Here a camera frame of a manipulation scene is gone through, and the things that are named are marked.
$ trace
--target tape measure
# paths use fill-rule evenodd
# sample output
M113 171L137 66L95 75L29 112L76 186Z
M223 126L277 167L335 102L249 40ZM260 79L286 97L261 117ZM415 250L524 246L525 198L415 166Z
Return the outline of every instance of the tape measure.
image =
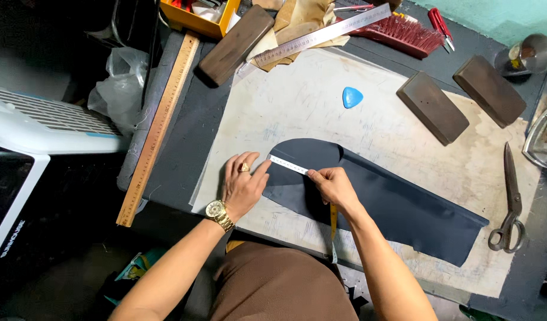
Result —
M267 159L271 160L272 163L275 163L275 164L278 164L278 165L281 165L281 166L285 167L286 169L290 169L292 171L298 172L299 174L307 176L308 169L305 169L305 168L303 168L299 165L295 165L293 163L288 162L287 160L281 159L279 157L275 157L271 154L267 156ZM334 204L330 204L329 208L330 208L330 213L331 213L331 252L332 252L332 255L333 255L333 260L332 260L331 263L336 264L337 263L337 252L335 251L335 243L334 243L333 240L335 238L335 233L337 232L337 214L338 214L338 212L337 212L337 206L335 206Z
M277 46L277 48L266 50L255 56L254 59L256 60L258 66L263 67L268 63L278 61L281 58L285 58L307 48L311 48L327 40L331 40L335 37L352 32L355 29L362 28L390 16L391 7L388 3L384 3L374 9L334 23L333 25L324 27L316 32L287 41L286 43Z
M131 184L127 189L119 217L117 217L117 224L119 225L130 227L132 224L199 43L200 36L188 30L184 35L170 77L168 77L167 85L164 88L147 139L142 147L139 162L134 169Z

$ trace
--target gold wristwatch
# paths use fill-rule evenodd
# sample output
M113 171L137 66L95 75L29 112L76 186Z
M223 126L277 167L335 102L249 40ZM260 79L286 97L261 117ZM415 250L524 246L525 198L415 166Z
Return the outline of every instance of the gold wristwatch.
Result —
M226 204L220 200L211 201L206 207L206 217L220 224L227 232L234 227L234 222L226 213Z

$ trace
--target person's left hand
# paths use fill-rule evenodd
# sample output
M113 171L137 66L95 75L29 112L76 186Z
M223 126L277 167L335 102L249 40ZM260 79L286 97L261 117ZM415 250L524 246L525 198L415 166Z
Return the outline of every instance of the person's left hand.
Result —
M226 213L234 224L259 201L268 181L269 174L265 172L272 163L269 159L260 164L253 175L248 171L239 172L244 163L251 168L259 156L258 152L247 151L240 156L234 155L226 163L222 202L226 204Z

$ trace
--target metal cup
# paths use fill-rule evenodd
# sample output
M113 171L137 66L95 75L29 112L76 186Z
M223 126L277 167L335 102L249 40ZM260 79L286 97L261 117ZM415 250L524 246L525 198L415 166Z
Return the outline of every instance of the metal cup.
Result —
M527 36L511 49L500 51L494 64L504 77L544 73L547 71L547 36Z

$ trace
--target yellow box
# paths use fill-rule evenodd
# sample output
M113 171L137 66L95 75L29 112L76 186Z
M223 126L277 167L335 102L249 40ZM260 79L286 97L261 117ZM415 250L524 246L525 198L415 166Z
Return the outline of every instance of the yellow box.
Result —
M236 12L240 6L240 0L228 0L224 13L220 18L220 22L214 23L200 18L192 12L186 12L186 10L173 6L171 4L172 1L173 0L160 1L160 8L167 16L171 28L179 29L180 27L186 27L218 40L224 38L226 35L226 29L232 18L232 13Z

